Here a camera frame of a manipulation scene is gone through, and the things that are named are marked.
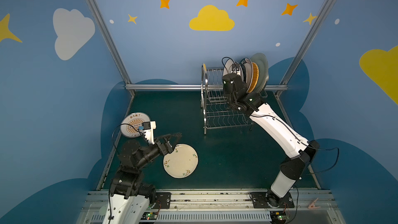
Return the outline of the green rim Hao Wei plate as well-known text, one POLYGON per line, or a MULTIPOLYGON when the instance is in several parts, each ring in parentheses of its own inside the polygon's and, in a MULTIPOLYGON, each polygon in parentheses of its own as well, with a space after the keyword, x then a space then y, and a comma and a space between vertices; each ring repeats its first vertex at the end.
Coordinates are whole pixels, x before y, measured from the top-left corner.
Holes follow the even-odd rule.
POLYGON ((253 78, 252 62, 249 58, 244 58, 240 61, 240 66, 243 70, 243 82, 246 84, 247 93, 249 93, 253 78))

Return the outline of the yellow woven plate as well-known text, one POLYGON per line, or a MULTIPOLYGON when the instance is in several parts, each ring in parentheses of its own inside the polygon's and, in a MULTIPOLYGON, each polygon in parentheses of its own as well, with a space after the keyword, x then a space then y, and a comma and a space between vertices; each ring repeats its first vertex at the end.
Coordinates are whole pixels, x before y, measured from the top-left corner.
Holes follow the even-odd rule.
POLYGON ((254 91, 259 79, 259 68, 257 64, 255 62, 252 62, 251 64, 252 64, 252 80, 247 91, 248 93, 254 91))

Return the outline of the cream floral plate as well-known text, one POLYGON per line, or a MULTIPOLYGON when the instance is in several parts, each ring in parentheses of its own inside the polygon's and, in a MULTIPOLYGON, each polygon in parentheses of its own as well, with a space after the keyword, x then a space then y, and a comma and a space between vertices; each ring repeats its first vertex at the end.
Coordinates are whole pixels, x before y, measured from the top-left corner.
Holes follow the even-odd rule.
POLYGON ((174 151, 164 156, 163 166, 173 178, 185 178, 191 175, 198 166, 196 150, 187 144, 176 145, 174 151))

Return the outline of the large pale green plate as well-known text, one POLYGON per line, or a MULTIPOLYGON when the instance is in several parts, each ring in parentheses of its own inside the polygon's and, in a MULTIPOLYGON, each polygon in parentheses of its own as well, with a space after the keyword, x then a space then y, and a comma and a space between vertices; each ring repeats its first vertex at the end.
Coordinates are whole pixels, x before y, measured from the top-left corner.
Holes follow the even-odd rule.
POLYGON ((254 54, 250 59, 259 68, 259 79, 258 79, 258 82, 254 89, 254 92, 260 93, 266 86, 266 83, 268 82, 268 79, 269 79, 268 60, 267 60, 265 54, 263 54, 263 53, 254 54))

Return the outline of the steel two-tier dish rack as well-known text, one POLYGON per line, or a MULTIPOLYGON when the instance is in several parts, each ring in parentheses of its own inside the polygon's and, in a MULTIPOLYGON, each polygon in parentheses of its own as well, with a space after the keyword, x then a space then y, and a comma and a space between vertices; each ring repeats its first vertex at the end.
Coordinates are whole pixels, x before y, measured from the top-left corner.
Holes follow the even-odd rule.
POLYGON ((263 104, 260 93, 247 93, 246 84, 239 75, 223 76, 223 68, 202 65, 201 108, 204 133, 209 129, 252 125, 249 116, 263 104))

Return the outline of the orange sunburst plate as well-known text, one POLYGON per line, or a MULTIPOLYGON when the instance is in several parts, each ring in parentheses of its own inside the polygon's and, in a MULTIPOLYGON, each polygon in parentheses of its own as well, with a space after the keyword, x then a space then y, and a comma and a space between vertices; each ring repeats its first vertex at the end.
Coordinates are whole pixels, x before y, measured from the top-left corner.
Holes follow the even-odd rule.
POLYGON ((122 121, 120 129, 123 136, 136 138, 145 133, 143 123, 150 122, 150 117, 141 112, 135 112, 126 116, 122 121))

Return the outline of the white plate with black motif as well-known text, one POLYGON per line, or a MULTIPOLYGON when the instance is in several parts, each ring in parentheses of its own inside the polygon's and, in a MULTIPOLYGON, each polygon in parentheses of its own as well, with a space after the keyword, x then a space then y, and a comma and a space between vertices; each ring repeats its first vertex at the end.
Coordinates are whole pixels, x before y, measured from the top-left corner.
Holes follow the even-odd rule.
POLYGON ((224 69, 223 69, 223 76, 231 74, 231 65, 236 63, 231 58, 225 58, 224 69))

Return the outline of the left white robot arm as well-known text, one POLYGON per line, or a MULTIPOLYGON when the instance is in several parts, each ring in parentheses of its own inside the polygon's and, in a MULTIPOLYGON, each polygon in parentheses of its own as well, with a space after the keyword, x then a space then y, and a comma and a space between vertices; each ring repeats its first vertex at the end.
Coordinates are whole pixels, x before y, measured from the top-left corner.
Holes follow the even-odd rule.
POLYGON ((141 146, 139 141, 124 143, 118 155, 120 166, 110 183, 104 224, 137 224, 144 212, 156 202, 154 185, 143 182, 143 168, 157 157, 170 154, 176 148, 170 140, 180 141, 181 133, 155 138, 153 145, 141 146))

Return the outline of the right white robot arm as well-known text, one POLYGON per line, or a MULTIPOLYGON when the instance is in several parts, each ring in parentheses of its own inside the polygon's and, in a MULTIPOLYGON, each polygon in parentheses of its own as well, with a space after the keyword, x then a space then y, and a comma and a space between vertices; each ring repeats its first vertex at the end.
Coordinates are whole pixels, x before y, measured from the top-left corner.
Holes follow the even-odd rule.
POLYGON ((265 196, 267 204, 271 208, 277 208, 283 204, 289 190, 300 179, 304 169, 312 163, 320 145, 317 141, 308 141, 295 132, 259 93, 247 93, 247 86, 236 69, 238 65, 230 58, 227 58, 227 62, 223 64, 223 94, 227 98, 229 107, 248 116, 262 127, 287 156, 265 196))

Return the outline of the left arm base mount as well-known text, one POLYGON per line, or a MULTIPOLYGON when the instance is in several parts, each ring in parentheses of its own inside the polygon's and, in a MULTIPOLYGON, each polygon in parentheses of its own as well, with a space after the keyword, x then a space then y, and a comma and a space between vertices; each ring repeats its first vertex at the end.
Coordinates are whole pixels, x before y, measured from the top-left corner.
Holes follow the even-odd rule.
POLYGON ((170 192, 158 192, 156 193, 154 203, 149 205, 150 209, 169 209, 171 205, 171 193, 170 192))

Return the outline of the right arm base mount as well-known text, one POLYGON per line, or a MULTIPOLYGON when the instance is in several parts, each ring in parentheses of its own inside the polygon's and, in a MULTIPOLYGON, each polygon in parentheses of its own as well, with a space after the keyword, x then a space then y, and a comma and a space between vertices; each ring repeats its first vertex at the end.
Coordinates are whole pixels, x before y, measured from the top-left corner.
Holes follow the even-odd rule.
POLYGON ((288 192, 280 198, 270 190, 266 192, 251 192, 249 194, 254 208, 294 208, 295 204, 291 194, 288 192))

